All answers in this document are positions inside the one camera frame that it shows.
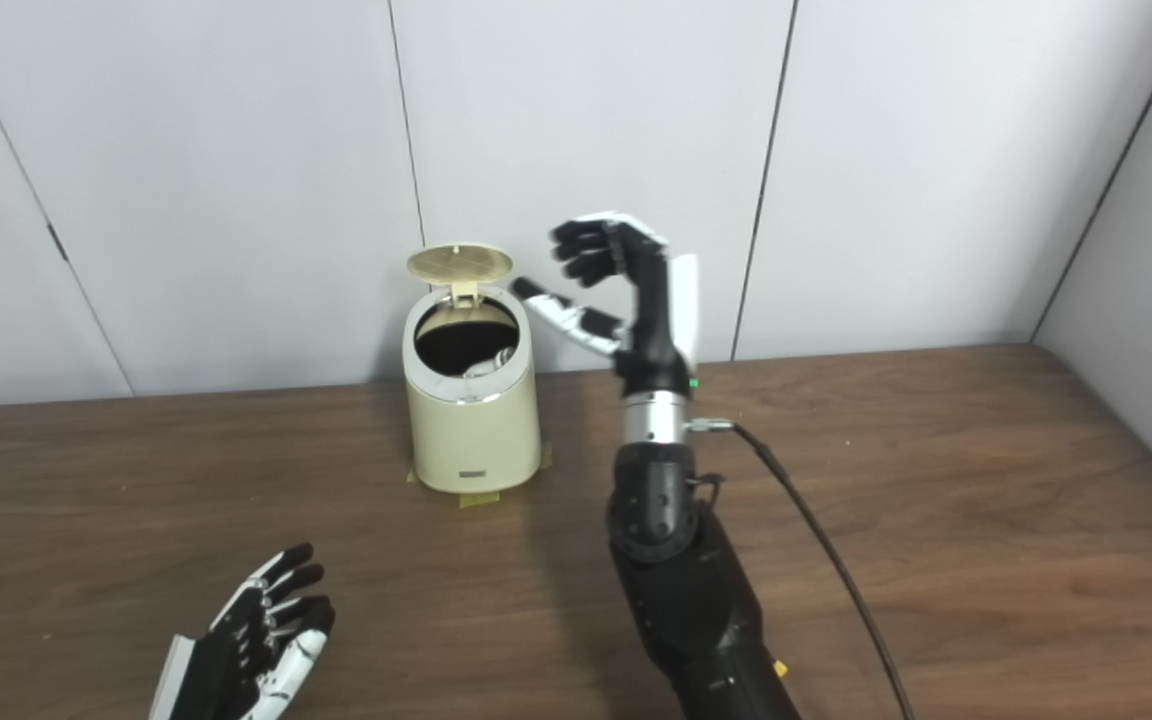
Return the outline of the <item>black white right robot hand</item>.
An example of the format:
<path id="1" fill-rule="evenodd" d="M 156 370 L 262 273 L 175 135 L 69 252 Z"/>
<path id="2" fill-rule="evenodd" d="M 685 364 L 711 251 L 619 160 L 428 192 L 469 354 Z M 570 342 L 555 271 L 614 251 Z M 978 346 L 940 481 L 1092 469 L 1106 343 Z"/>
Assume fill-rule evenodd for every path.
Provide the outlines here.
<path id="1" fill-rule="evenodd" d="M 568 220 L 550 240 L 564 275 L 579 286 L 626 279 L 634 287 L 634 314 L 604 313 L 526 276 L 513 279 L 511 295 L 568 342 L 608 357 L 623 395 L 690 397 L 699 340 L 698 256 L 673 255 L 664 236 L 617 211 Z"/>

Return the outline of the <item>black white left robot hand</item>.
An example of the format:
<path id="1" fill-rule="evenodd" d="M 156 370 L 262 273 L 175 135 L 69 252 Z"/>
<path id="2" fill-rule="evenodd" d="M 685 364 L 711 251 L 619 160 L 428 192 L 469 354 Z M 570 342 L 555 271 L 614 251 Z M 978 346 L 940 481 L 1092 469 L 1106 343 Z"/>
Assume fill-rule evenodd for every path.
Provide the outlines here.
<path id="1" fill-rule="evenodd" d="M 151 719 L 279 719 L 323 655 L 338 612 L 306 594 L 325 577 L 314 546 L 276 553 L 225 602 L 200 638 L 174 635 Z"/>

